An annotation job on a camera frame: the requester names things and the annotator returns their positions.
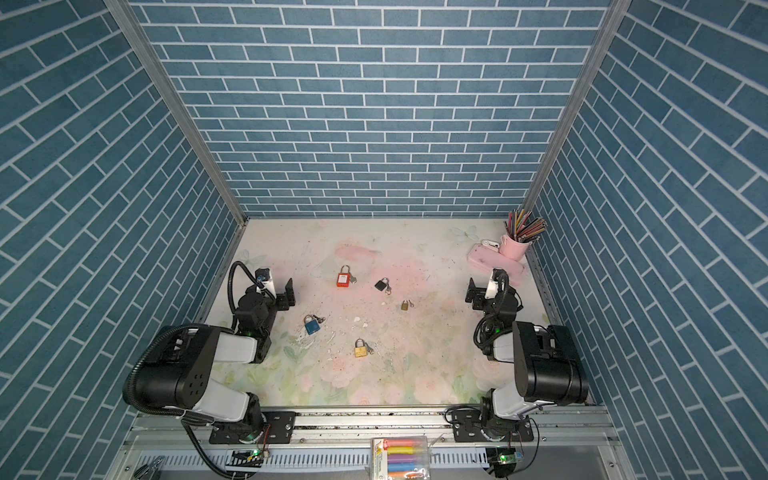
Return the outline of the blue padlock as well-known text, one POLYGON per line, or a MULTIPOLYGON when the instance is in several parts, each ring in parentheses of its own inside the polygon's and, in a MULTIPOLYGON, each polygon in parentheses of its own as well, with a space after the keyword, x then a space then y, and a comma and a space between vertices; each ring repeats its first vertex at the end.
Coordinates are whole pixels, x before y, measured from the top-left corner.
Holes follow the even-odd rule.
POLYGON ((314 314, 306 315, 303 319, 305 331, 308 335, 314 335, 321 329, 321 325, 325 322, 324 317, 320 317, 314 314))

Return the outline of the red padlock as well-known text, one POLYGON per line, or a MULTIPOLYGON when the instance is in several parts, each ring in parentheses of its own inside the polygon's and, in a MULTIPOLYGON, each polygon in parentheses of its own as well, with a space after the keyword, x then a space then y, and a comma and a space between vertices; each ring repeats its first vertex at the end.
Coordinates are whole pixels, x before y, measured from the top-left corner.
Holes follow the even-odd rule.
POLYGON ((351 267, 349 265, 343 265, 337 275, 336 286, 338 288, 349 288, 356 282, 356 277, 351 273, 351 267))

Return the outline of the large brass padlock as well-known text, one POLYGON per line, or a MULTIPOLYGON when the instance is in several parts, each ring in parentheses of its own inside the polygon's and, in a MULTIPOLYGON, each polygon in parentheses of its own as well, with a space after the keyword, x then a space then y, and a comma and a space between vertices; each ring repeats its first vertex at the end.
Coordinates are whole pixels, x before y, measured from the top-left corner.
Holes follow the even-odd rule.
POLYGON ((368 343, 363 340, 362 338, 358 338, 355 341, 354 344, 354 356, 356 358, 364 358, 366 356, 372 355, 374 353, 373 349, 368 345, 368 343))

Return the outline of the black padlock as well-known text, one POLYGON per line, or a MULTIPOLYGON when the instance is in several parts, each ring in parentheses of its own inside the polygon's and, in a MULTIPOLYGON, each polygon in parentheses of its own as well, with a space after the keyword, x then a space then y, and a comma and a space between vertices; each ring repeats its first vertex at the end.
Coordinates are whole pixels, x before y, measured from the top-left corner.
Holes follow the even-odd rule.
POLYGON ((392 293, 390 281, 387 277, 384 277, 381 280, 377 281, 375 284, 375 288, 379 291, 385 292, 387 295, 390 295, 392 293))

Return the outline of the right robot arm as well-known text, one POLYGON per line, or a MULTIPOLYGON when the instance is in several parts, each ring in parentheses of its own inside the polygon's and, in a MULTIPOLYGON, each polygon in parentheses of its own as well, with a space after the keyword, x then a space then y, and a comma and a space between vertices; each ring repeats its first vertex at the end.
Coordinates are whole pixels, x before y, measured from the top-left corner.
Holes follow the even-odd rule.
POLYGON ((458 441, 476 435, 490 441, 530 441, 529 414, 587 400, 589 382, 569 329, 519 320, 523 303, 504 271, 495 270, 485 287, 470 280, 465 301, 483 313, 472 335, 475 347, 492 362, 512 365, 514 374, 511 383, 481 398, 476 420, 459 418, 458 441))

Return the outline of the aluminium rail frame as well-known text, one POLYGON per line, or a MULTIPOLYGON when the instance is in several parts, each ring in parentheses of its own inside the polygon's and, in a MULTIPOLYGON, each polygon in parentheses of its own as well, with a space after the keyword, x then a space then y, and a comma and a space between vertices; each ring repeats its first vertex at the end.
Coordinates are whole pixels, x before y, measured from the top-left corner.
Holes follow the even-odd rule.
POLYGON ((426 439, 432 476, 487 478, 494 463, 517 463, 514 479, 632 479, 634 473, 603 407, 555 407, 530 414, 524 438, 491 442, 449 425, 445 406, 293 407, 291 424, 267 441, 253 479, 367 479, 375 438, 426 439))

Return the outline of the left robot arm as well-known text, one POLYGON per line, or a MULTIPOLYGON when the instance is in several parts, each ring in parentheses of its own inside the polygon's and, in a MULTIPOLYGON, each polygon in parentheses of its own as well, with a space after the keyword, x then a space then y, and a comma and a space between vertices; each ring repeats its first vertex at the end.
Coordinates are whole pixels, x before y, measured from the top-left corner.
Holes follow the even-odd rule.
POLYGON ((123 398, 138 411, 211 427, 212 444, 288 444, 296 414, 263 411, 258 396, 211 378, 219 364, 262 363, 271 347, 277 313, 296 304, 293 282, 274 293, 256 283, 231 301, 233 328, 188 324, 165 327, 125 381, 123 398))

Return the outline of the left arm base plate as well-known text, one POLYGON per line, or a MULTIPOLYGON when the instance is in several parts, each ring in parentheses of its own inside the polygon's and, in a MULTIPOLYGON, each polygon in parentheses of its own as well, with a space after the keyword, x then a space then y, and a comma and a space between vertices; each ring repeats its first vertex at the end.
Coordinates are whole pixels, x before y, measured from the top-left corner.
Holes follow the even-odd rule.
POLYGON ((294 411, 266 411, 255 425, 245 420, 215 422, 209 443, 218 445, 288 444, 293 435, 297 413, 294 411))

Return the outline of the coloured pencils bunch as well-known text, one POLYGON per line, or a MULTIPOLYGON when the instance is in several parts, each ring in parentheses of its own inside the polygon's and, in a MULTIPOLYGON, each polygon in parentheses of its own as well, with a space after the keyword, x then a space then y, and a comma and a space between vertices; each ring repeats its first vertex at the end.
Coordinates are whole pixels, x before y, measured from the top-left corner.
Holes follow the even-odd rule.
POLYGON ((531 243, 546 230, 547 223, 541 217, 534 217, 529 210, 511 211, 506 221, 506 234, 518 243, 531 243))

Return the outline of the box of coloured markers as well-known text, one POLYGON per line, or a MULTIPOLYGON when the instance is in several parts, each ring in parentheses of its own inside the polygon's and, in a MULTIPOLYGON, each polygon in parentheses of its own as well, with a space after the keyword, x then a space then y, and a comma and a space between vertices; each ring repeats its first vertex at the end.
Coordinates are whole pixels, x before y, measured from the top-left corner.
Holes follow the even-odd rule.
POLYGON ((429 442, 425 436, 380 437, 371 440, 372 480, 431 478, 429 442))

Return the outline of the pink pencil case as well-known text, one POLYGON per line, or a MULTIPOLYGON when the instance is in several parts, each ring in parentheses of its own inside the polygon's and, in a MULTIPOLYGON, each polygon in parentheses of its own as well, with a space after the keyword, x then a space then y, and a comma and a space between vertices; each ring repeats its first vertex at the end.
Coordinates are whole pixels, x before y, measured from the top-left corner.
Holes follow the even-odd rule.
POLYGON ((505 257, 497 250, 483 244, 474 244, 467 254, 468 263, 484 272, 503 269, 514 287, 522 285, 526 278, 526 267, 519 261, 505 257))

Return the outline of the pink pencil cup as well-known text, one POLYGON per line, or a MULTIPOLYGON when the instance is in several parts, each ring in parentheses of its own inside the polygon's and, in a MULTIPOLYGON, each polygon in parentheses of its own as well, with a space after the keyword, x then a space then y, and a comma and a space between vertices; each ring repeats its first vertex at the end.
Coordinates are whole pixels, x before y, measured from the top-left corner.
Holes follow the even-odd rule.
POLYGON ((509 258, 517 262, 521 262, 528 248, 529 248, 529 243, 523 243, 523 242, 514 240, 508 234, 503 234, 501 236, 499 253, 506 258, 509 258))

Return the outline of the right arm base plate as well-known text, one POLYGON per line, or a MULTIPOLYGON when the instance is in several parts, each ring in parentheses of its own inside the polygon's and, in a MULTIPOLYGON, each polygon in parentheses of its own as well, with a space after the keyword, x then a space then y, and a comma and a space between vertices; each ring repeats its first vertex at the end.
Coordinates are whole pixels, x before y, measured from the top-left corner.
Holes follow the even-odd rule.
POLYGON ((457 443, 517 443, 531 442, 534 432, 526 421, 508 421, 492 418, 481 419, 481 413, 474 409, 452 410, 444 413, 444 419, 451 427, 457 443))

